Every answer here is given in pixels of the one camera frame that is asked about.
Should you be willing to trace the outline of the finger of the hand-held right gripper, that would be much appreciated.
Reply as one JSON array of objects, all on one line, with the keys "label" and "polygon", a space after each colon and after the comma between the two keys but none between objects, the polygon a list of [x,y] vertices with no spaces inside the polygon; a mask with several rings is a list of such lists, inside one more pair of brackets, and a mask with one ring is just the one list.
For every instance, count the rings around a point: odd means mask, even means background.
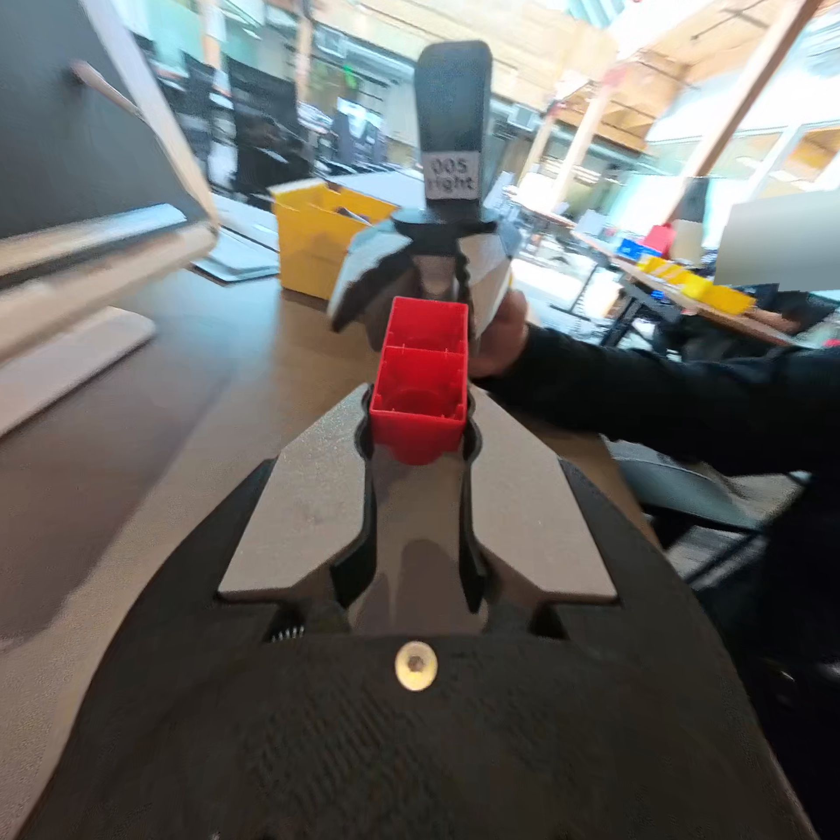
[{"label": "finger of the hand-held right gripper", "polygon": [[393,299],[417,288],[412,247],[390,224],[368,227],[352,239],[327,308],[333,332],[359,322],[368,335],[385,334]]},{"label": "finger of the hand-held right gripper", "polygon": [[516,226],[495,226],[456,240],[465,261],[457,274],[458,300],[468,305],[470,342],[479,342],[495,318],[511,284],[511,263],[521,241]]}]

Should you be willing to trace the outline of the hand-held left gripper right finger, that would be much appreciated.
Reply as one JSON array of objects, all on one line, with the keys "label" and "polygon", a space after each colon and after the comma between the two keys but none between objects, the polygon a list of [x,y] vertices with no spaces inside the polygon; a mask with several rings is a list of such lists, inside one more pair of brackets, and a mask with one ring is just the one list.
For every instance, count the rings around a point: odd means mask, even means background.
[{"label": "hand-held left gripper right finger", "polygon": [[469,390],[459,576],[469,610],[613,604],[616,586],[561,458],[480,389]]}]

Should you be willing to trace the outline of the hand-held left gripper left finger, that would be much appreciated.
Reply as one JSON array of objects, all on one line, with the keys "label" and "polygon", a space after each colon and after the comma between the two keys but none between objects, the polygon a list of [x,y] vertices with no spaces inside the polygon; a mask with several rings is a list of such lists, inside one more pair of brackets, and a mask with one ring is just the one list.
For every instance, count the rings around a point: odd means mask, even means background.
[{"label": "hand-held left gripper left finger", "polygon": [[376,502],[362,384],[286,445],[217,589],[228,602],[351,606],[376,573]]}]

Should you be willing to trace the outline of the red toy building block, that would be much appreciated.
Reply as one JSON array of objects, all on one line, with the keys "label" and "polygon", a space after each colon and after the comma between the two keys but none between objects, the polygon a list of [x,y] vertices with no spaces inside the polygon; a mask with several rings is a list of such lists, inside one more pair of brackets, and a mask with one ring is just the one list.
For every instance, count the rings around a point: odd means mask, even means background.
[{"label": "red toy building block", "polygon": [[467,421],[469,308],[395,297],[369,408],[373,440],[407,466],[455,452]]}]

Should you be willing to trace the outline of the person's right hand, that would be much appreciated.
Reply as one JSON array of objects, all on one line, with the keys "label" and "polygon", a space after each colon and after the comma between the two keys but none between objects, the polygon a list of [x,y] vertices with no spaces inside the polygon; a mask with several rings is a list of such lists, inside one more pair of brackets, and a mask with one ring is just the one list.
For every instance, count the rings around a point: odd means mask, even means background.
[{"label": "person's right hand", "polygon": [[477,382],[504,375],[520,357],[529,339],[529,305],[524,294],[509,288],[477,350],[470,353],[468,376]]}]

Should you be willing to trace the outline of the yellow plastic bin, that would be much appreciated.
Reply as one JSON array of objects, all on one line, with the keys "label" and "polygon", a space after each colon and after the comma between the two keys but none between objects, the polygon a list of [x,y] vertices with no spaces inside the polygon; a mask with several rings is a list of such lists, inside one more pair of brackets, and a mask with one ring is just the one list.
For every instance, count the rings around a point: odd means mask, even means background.
[{"label": "yellow plastic bin", "polygon": [[329,301],[354,236],[397,205],[319,179],[269,188],[277,223],[279,281],[287,291]]}]

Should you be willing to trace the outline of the grey flat tray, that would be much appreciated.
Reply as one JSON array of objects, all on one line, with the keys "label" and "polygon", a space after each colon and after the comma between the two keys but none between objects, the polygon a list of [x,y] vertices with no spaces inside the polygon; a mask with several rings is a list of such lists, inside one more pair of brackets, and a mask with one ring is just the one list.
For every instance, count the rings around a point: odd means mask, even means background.
[{"label": "grey flat tray", "polygon": [[214,249],[189,265],[209,279],[230,286],[239,282],[277,279],[278,253],[253,238],[227,227],[220,227]]}]

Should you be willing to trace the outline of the black mesh office chair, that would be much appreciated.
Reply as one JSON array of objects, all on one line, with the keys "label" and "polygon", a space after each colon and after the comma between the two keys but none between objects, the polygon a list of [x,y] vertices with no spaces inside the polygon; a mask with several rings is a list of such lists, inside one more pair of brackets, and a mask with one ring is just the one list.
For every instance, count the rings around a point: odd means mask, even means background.
[{"label": "black mesh office chair", "polygon": [[685,520],[691,527],[758,533],[770,521],[736,498],[716,478],[681,465],[651,448],[608,443],[625,483],[644,512],[657,520]]}]

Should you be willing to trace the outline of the wooden workbench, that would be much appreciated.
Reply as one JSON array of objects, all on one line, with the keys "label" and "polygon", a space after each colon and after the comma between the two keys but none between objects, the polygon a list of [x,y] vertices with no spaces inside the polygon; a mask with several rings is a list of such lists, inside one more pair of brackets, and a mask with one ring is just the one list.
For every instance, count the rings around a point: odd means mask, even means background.
[{"label": "wooden workbench", "polygon": [[748,317],[746,314],[738,316],[728,314],[705,303],[687,298],[677,287],[646,274],[636,268],[633,262],[616,255],[609,244],[605,244],[599,239],[579,234],[576,231],[572,232],[572,236],[589,250],[603,256],[612,267],[618,270],[618,282],[622,285],[630,300],[620,309],[614,319],[611,328],[601,342],[602,347],[616,347],[627,335],[636,315],[643,309],[651,311],[663,320],[673,321],[676,316],[666,311],[665,305],[661,301],[651,297],[653,291],[660,292],[680,312],[687,312],[690,316],[702,317],[730,332],[745,335],[775,347],[805,347],[805,344],[795,337],[774,329],[768,324],[761,323],[755,318]]}]

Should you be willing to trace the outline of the black wooden book stand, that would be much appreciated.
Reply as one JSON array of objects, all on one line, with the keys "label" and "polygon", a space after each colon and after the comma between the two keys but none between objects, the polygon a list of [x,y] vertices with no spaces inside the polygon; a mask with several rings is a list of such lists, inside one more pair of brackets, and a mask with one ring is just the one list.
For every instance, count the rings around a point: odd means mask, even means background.
[{"label": "black wooden book stand", "polygon": [[[1,7],[1,435],[155,335],[113,303],[220,228],[207,181],[111,2]],[[85,60],[146,122],[82,86]]]}]

